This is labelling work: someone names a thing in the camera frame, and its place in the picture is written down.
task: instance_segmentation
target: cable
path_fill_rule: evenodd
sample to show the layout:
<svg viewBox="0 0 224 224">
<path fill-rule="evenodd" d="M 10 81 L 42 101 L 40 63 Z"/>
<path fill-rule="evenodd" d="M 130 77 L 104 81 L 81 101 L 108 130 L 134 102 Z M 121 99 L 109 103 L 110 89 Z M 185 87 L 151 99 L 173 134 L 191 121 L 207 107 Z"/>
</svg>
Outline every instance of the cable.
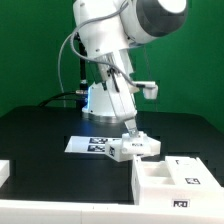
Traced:
<svg viewBox="0 0 224 224">
<path fill-rule="evenodd" d="M 46 106 L 48 103 L 50 103 L 53 100 L 66 100 L 65 98 L 64 99 L 58 99 L 58 98 L 64 97 L 64 96 L 68 96 L 68 95 L 78 96 L 77 92 L 75 92 L 75 91 L 64 92 L 64 93 L 60 93 L 60 94 L 57 94 L 55 96 L 52 96 L 52 97 L 50 97 L 47 100 L 42 101 L 41 103 L 38 104 L 38 106 L 39 107 L 44 107 L 44 106 Z M 86 96 L 83 95 L 83 96 L 78 96 L 78 98 L 77 99 L 74 99 L 74 100 L 85 100 L 85 98 L 86 98 Z"/>
<path fill-rule="evenodd" d="M 75 53 L 79 58 L 82 58 L 83 60 L 86 60 L 88 62 L 94 62 L 94 63 L 98 63 L 98 64 L 105 64 L 105 65 L 108 65 L 112 68 L 114 68 L 116 71 L 118 71 L 119 73 L 121 73 L 124 77 L 124 79 L 132 86 L 135 86 L 135 87 L 139 87 L 138 84 L 135 84 L 132 82 L 132 80 L 119 68 L 117 67 L 115 64 L 112 64 L 110 62 L 106 62 L 106 61 L 99 61 L 99 60 L 96 60 L 96 59 L 92 59 L 92 58 L 88 58 L 88 57 L 85 57 L 83 55 L 81 55 L 74 47 L 74 43 L 73 43 L 73 40 L 75 39 L 75 37 L 77 36 L 79 30 L 89 24 L 89 23 L 93 23 L 93 22 L 99 22 L 101 20 L 106 20 L 106 19 L 110 19 L 114 16 L 117 16 L 119 15 L 121 12 L 123 12 L 128 6 L 128 3 L 124 4 L 124 6 L 122 6 L 118 11 L 110 14 L 110 15 L 107 15 L 107 16 L 103 16 L 103 17 L 98 17 L 98 18 L 94 18 L 94 19 L 90 19 L 90 20 L 87 20 L 81 24 L 79 24 L 75 29 L 74 31 L 72 32 L 71 34 L 71 37 L 70 37 L 70 46 L 71 46 L 71 49 L 73 51 L 73 53 Z"/>
<path fill-rule="evenodd" d="M 68 40 L 70 39 L 70 37 L 71 37 L 71 34 L 68 35 L 67 38 L 64 40 L 63 44 L 61 45 L 59 55 L 58 55 L 58 80 L 59 80 L 59 84 L 60 84 L 62 93 L 64 93 L 64 86 L 63 86 L 62 79 L 61 79 L 61 56 L 62 56 L 62 52 L 65 48 L 65 45 L 68 42 Z"/>
</svg>

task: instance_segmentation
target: green wall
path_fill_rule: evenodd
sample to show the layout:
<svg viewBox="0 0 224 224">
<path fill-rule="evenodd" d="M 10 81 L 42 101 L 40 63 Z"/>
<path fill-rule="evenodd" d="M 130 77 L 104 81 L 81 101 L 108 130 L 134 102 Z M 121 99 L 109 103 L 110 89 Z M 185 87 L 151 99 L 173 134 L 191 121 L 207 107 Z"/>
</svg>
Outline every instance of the green wall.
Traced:
<svg viewBox="0 0 224 224">
<path fill-rule="evenodd" d="M 74 28 L 72 0 L 0 1 L 0 115 L 60 92 L 57 57 Z M 139 110 L 194 113 L 224 132 L 224 1 L 191 0 L 178 32 L 132 50 L 135 79 L 156 80 L 157 106 L 137 94 Z M 78 88 L 79 64 L 69 46 L 62 58 L 67 91 Z"/>
</svg>

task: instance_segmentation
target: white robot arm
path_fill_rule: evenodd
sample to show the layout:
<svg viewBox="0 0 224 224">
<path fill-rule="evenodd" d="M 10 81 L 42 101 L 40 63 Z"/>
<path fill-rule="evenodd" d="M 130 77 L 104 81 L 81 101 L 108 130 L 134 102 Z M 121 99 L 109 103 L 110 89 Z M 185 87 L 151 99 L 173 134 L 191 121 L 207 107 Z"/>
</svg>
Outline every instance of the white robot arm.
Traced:
<svg viewBox="0 0 224 224">
<path fill-rule="evenodd" d="M 127 51 L 174 32 L 183 25 L 186 14 L 186 0 L 76 0 L 74 3 L 77 28 L 71 37 L 72 49 L 75 51 L 73 39 L 78 33 L 87 51 L 84 59 L 97 62 L 105 84 L 91 87 L 100 89 L 95 102 L 90 98 L 97 106 L 89 109 L 88 105 L 83 110 L 97 114 L 102 105 L 106 105 L 103 111 L 112 108 L 116 119 L 124 122 L 129 132 L 122 136 L 123 154 L 155 155 L 160 151 L 159 142 L 138 131 L 133 98 L 133 93 L 143 88 L 147 98 L 155 99 L 158 87 L 155 82 L 130 79 L 133 68 Z"/>
</svg>

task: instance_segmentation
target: white cable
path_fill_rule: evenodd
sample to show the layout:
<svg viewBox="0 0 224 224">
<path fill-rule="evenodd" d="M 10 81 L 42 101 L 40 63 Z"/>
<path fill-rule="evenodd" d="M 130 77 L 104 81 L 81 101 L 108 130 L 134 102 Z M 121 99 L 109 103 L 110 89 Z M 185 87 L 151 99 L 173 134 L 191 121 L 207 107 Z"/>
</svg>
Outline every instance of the white cable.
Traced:
<svg viewBox="0 0 224 224">
<path fill-rule="evenodd" d="M 61 45 L 61 49 L 59 51 L 59 55 L 58 55 L 58 80 L 59 80 L 59 84 L 60 84 L 60 88 L 61 88 L 61 92 L 64 93 L 64 86 L 63 86 L 63 82 L 61 79 L 61 56 L 62 56 L 62 52 L 65 48 L 66 43 L 68 42 L 68 40 L 71 38 L 71 34 L 67 36 L 67 38 L 64 40 L 63 44 Z"/>
<path fill-rule="evenodd" d="M 74 47 L 74 39 L 75 37 L 77 36 L 79 30 L 89 24 L 89 23 L 93 23 L 93 22 L 99 22 L 101 20 L 106 20 L 106 19 L 110 19 L 114 16 L 117 16 L 119 15 L 126 7 L 128 6 L 128 3 L 124 4 L 124 6 L 122 6 L 118 11 L 110 14 L 110 15 L 107 15 L 107 16 L 103 16 L 103 17 L 98 17 L 98 18 L 94 18 L 94 19 L 90 19 L 90 20 L 87 20 L 81 24 L 79 24 L 75 29 L 74 31 L 72 32 L 71 34 L 71 38 L 70 38 L 70 46 L 71 46 L 71 49 L 73 51 L 73 53 L 75 53 L 79 58 L 82 58 L 83 60 L 86 60 L 86 61 L 89 61 L 89 62 L 94 62 L 94 63 L 98 63 L 98 64 L 105 64 L 105 65 L 108 65 L 112 68 L 114 68 L 116 71 L 118 71 L 119 73 L 121 73 L 124 77 L 124 79 L 132 86 L 137 86 L 137 84 L 133 83 L 132 80 L 118 67 L 116 66 L 115 64 L 112 64 L 112 63 L 109 63 L 109 62 L 106 62 L 106 61 L 99 61 L 99 60 L 95 60 L 95 59 L 91 59 L 91 58 L 88 58 L 88 57 L 85 57 L 83 55 L 81 55 Z"/>
</svg>

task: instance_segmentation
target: white plastic part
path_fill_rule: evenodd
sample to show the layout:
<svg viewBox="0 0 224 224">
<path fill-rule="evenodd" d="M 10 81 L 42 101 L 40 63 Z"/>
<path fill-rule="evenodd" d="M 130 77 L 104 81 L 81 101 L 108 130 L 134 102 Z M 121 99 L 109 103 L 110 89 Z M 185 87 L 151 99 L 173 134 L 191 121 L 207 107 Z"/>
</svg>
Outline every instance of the white plastic part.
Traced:
<svg viewBox="0 0 224 224">
<path fill-rule="evenodd" d="M 101 83 L 93 83 L 89 87 L 88 104 L 82 109 L 82 112 L 96 116 L 115 117 L 108 91 L 103 89 Z"/>
<path fill-rule="evenodd" d="M 134 156 L 132 191 L 135 204 L 148 208 L 224 209 L 224 190 L 199 158 L 142 162 Z"/>
<path fill-rule="evenodd" d="M 105 154 L 105 143 L 114 138 L 71 136 L 65 153 Z"/>
<path fill-rule="evenodd" d="M 186 0 L 158 0 L 160 5 L 171 13 L 181 13 L 187 5 Z"/>
<path fill-rule="evenodd" d="M 117 162 L 132 160 L 133 155 L 122 153 L 122 140 L 114 140 L 105 144 L 105 155 Z"/>
<path fill-rule="evenodd" d="M 118 9 L 113 0 L 77 0 L 73 10 L 76 25 L 79 25 L 89 19 L 110 15 Z M 80 29 L 79 35 L 90 58 L 128 48 L 128 40 L 119 15 L 87 24 Z"/>
<path fill-rule="evenodd" d="M 0 200 L 1 224 L 223 224 L 223 208 L 193 210 L 135 205 Z"/>
<path fill-rule="evenodd" d="M 146 33 L 139 23 L 136 13 L 137 0 L 128 0 L 128 3 L 129 6 L 121 13 L 121 20 L 125 33 L 131 38 L 129 40 L 130 46 L 133 43 L 146 44 L 155 40 L 156 37 Z"/>
<path fill-rule="evenodd" d="M 114 51 L 113 57 L 116 65 L 126 74 L 130 75 L 134 72 L 127 49 Z"/>
<path fill-rule="evenodd" d="M 137 111 L 128 84 L 121 75 L 116 75 L 115 78 L 119 91 L 116 89 L 112 77 L 106 82 L 114 113 L 120 121 L 132 119 L 137 114 Z"/>
<path fill-rule="evenodd" d="M 131 138 L 123 134 L 122 139 L 108 141 L 105 144 L 105 154 L 117 162 L 132 160 L 133 155 L 154 156 L 160 154 L 161 143 L 149 138 L 144 132 L 139 132 L 138 137 Z"/>
<path fill-rule="evenodd" d="M 159 141 L 148 137 L 142 131 L 136 138 L 131 138 L 129 134 L 122 135 L 122 152 L 124 154 L 154 156 L 160 154 L 160 145 Z"/>
<path fill-rule="evenodd" d="M 9 161 L 0 160 L 0 187 L 9 177 Z"/>
<path fill-rule="evenodd" d="M 145 85 L 143 94 L 145 99 L 155 100 L 158 95 L 158 86 L 155 82 L 134 82 L 135 84 Z"/>
</svg>

